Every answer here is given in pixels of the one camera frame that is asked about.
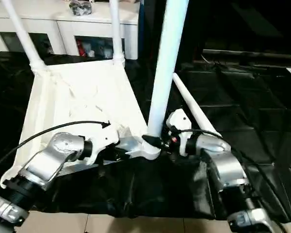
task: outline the glass cabinet door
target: glass cabinet door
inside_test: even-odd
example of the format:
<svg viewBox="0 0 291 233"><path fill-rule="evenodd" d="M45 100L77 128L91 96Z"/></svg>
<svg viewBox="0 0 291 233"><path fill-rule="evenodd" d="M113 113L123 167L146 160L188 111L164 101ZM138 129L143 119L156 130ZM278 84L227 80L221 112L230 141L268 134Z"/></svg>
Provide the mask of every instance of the glass cabinet door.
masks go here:
<svg viewBox="0 0 291 233"><path fill-rule="evenodd" d="M80 56L111 59L113 57L112 38L95 36L75 36ZM122 39L123 51L125 41Z"/></svg>
<svg viewBox="0 0 291 233"><path fill-rule="evenodd" d="M0 32L0 36L9 51L25 52L15 32ZM41 57L54 54L49 37L46 33L29 33L29 36Z"/></svg>

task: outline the robotic arm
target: robotic arm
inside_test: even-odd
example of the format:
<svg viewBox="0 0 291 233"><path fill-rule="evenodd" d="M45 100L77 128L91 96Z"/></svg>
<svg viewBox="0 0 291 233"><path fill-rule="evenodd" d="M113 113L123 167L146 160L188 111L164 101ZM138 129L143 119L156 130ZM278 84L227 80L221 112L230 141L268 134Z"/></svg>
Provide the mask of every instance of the robotic arm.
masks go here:
<svg viewBox="0 0 291 233"><path fill-rule="evenodd" d="M180 156L199 155L206 159L209 174L226 209L227 221L232 232L275 233L267 212L259 201L250 196L250 183L240 162L224 140L209 134L194 136L192 124L184 111L173 112L166 122L170 129L167 143L157 137L144 135L143 139L161 149L177 152Z"/></svg>
<svg viewBox="0 0 291 233"><path fill-rule="evenodd" d="M29 215L35 201L50 187L65 162L84 160L92 164L97 155L119 141L116 129L109 125L89 140L69 133L57 133L47 147L35 154L0 191L0 233L14 232Z"/></svg>
<svg viewBox="0 0 291 233"><path fill-rule="evenodd" d="M170 129L166 143L148 135L144 135L143 139L180 156L194 154L206 159L210 177L226 209L233 232L275 233L267 212L250 196L246 173L227 142L212 135L195 136L187 131L192 124L182 109L173 112L166 125ZM112 125L87 141L82 136L69 133L55 134L47 147L35 154L16 177L4 181L6 188L0 192L0 233L14 232L15 226L22 225L35 200L50 187L65 162L88 158L87 164L90 165L100 151L118 141L118 133Z"/></svg>

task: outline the silver metal part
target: silver metal part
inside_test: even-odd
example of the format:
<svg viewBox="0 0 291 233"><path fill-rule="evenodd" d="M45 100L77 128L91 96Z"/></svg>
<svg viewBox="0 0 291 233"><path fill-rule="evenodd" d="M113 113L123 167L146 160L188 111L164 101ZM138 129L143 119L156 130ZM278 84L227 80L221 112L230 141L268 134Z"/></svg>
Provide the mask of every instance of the silver metal part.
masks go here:
<svg viewBox="0 0 291 233"><path fill-rule="evenodd" d="M20 223L23 222L28 215L29 213L26 210L0 197L0 217L4 220L10 223Z"/></svg>
<svg viewBox="0 0 291 233"><path fill-rule="evenodd" d="M268 217L266 211L262 208L233 213L227 217L227 221L230 226L235 224L240 228L263 224L270 230L271 233L275 233L270 218Z"/></svg>
<svg viewBox="0 0 291 233"><path fill-rule="evenodd" d="M108 164L112 164L116 162L117 161L104 160L103 164L108 165ZM63 169L61 169L60 172L58 173L57 177L65 176L65 175L72 174L79 171L84 171L84 170L91 169L97 166L98 164L87 165L86 161L82 161L81 163L78 163L78 164L73 164L70 166L63 167Z"/></svg>
<svg viewBox="0 0 291 233"><path fill-rule="evenodd" d="M69 133L57 133L47 147L35 154L19 172L44 190L67 161L75 161L82 154L84 139Z"/></svg>
<svg viewBox="0 0 291 233"><path fill-rule="evenodd" d="M231 146L226 141L220 138L201 134L200 136L198 136L196 141L196 154L200 155L200 151L202 149L206 149L212 152L230 152Z"/></svg>
<svg viewBox="0 0 291 233"><path fill-rule="evenodd" d="M210 174L218 192L227 187L248 184L242 165L231 152L205 152L210 158Z"/></svg>

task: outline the cabinet door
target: cabinet door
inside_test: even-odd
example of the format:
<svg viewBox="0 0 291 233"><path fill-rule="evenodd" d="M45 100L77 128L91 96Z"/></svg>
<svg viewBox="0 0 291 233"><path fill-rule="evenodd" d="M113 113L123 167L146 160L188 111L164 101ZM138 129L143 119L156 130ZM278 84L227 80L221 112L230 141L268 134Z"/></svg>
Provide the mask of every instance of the cabinet door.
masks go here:
<svg viewBox="0 0 291 233"><path fill-rule="evenodd" d="M112 24L58 21L68 55L87 55L92 50L95 56L110 58L112 48ZM138 58L138 26L121 24L121 37L126 59Z"/></svg>
<svg viewBox="0 0 291 233"><path fill-rule="evenodd" d="M66 54L56 21L22 19L26 31L41 56ZM9 18L0 18L0 51L24 51Z"/></svg>

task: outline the white cabinet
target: white cabinet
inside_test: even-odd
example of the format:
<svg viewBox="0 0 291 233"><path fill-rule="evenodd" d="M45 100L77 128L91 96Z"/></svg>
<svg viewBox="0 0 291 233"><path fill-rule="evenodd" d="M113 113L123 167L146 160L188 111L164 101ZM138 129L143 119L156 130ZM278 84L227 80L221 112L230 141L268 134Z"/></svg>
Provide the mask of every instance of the white cabinet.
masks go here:
<svg viewBox="0 0 291 233"><path fill-rule="evenodd" d="M55 54L79 55L79 46L96 55L112 53L112 20L107 2L95 2L87 16L74 16L63 0L13 0L38 52L50 44ZM139 3L120 2L121 37L126 59L138 58ZM0 51L20 51L14 26L0 2Z"/></svg>
<svg viewBox="0 0 291 233"><path fill-rule="evenodd" d="M37 50L47 50L50 45L55 54L66 54L65 47L55 20L22 19ZM0 51L22 51L22 46L9 18L0 18Z"/></svg>

